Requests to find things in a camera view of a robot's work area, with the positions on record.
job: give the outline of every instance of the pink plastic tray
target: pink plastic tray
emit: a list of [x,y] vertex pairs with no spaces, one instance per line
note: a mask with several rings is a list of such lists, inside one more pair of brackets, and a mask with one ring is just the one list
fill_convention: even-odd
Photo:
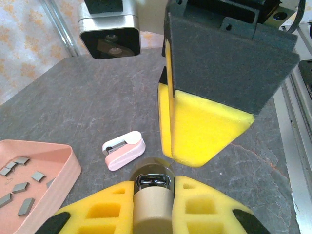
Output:
[[[30,158],[17,165],[7,176],[0,175],[0,197],[12,193],[16,184],[29,182],[27,191],[12,195],[12,201],[0,208],[0,234],[33,234],[62,205],[81,167],[69,145],[22,140],[0,141],[0,170],[19,156]],[[31,175],[39,171],[46,177],[39,183]],[[47,188],[46,183],[53,183]],[[27,216],[18,216],[26,198],[35,203]]]

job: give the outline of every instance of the silver camera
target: silver camera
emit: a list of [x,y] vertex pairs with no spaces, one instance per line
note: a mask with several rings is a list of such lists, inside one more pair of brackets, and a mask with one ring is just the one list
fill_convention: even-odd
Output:
[[136,0],[85,0],[79,6],[80,38],[95,59],[140,54]]

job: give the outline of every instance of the gray stone surface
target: gray stone surface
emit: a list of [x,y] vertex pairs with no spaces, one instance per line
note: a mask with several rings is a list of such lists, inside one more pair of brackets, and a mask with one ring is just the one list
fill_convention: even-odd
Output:
[[[111,172],[101,146],[138,130],[146,142],[142,157],[166,158],[157,110],[164,65],[160,49],[105,61],[67,58],[0,107],[0,139],[73,147],[82,173],[63,206],[127,180],[140,158]],[[197,179],[250,207],[272,234],[299,233],[272,100],[249,130],[203,167],[172,163],[177,175]]]

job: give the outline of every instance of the yellow foam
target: yellow foam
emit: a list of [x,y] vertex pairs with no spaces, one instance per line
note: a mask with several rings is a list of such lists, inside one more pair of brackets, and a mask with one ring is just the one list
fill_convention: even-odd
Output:
[[173,234],[246,234],[233,214],[246,206],[218,190],[185,176],[175,177]]
[[125,181],[61,208],[71,217],[59,234],[132,234],[133,181]]
[[253,123],[254,116],[181,90],[175,90],[173,94],[168,41],[166,59],[169,100],[166,100],[163,93],[158,100],[161,108],[159,114],[164,114],[159,118],[162,149],[164,155],[182,164],[200,167],[246,131]]
[[172,158],[168,86],[162,83],[158,84],[158,111],[162,151]]

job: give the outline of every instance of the screw hole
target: screw hole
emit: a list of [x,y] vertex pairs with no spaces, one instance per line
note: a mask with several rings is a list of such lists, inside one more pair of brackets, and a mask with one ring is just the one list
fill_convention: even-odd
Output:
[[231,25],[231,24],[229,24],[229,25],[226,26],[226,28],[225,28],[226,31],[230,31],[231,29],[232,29],[232,25]]
[[277,12],[274,16],[273,16],[274,20],[278,20],[278,21],[281,21],[281,20],[284,20],[287,18],[287,13],[285,12]]

